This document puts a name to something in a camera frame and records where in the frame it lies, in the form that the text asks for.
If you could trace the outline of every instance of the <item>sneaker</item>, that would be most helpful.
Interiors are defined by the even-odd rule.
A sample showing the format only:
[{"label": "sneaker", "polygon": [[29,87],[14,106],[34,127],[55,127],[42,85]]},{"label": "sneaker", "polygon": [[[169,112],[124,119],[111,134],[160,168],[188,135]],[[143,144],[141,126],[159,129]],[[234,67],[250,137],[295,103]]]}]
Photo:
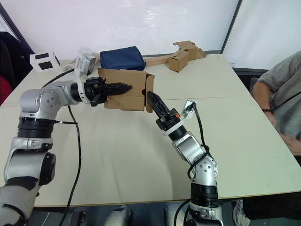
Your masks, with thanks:
[{"label": "sneaker", "polygon": [[248,226],[251,222],[244,213],[242,199],[236,201],[236,205],[233,209],[233,221],[236,226]]}]

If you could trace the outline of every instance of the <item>white wall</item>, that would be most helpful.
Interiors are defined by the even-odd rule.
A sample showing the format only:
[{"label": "white wall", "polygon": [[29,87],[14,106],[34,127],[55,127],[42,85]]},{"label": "white wall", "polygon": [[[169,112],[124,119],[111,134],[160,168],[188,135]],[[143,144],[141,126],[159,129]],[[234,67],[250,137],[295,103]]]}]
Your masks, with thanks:
[{"label": "white wall", "polygon": [[238,0],[1,0],[25,40],[38,52],[74,58],[136,45],[143,55],[175,52],[192,40],[220,50]]},{"label": "white wall", "polygon": [[243,0],[224,56],[235,67],[270,69],[301,49],[301,0]]}]

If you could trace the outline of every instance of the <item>bracelet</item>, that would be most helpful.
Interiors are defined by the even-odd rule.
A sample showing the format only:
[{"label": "bracelet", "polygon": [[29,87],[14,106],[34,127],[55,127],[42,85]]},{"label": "bracelet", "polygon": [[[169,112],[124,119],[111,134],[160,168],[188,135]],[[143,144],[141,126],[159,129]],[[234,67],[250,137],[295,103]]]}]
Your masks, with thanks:
[{"label": "bracelet", "polygon": [[263,108],[262,111],[263,112],[271,112],[271,113],[273,113],[272,109],[270,109],[270,108]]}]

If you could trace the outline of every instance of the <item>person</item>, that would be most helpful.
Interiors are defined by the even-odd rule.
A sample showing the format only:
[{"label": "person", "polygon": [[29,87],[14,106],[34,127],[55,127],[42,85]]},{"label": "person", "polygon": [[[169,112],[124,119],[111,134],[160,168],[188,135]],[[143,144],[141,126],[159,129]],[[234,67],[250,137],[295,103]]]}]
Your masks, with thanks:
[{"label": "person", "polygon": [[[301,51],[263,74],[252,95],[301,166]],[[236,201],[236,226],[269,218],[301,219],[301,192]]]}]

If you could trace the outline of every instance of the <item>person's hand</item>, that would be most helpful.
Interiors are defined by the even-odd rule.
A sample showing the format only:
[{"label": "person's hand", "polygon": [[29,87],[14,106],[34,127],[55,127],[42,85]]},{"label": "person's hand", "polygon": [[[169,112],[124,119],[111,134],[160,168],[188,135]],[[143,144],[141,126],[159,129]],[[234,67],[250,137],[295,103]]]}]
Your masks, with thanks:
[{"label": "person's hand", "polygon": [[275,116],[272,114],[272,112],[265,112],[265,115],[267,116],[267,118],[269,119],[269,121],[272,123],[272,125],[274,127],[276,127],[277,121]]},{"label": "person's hand", "polygon": [[286,136],[280,134],[280,136],[293,155],[301,155],[301,141],[297,140],[296,138],[290,135]]}]

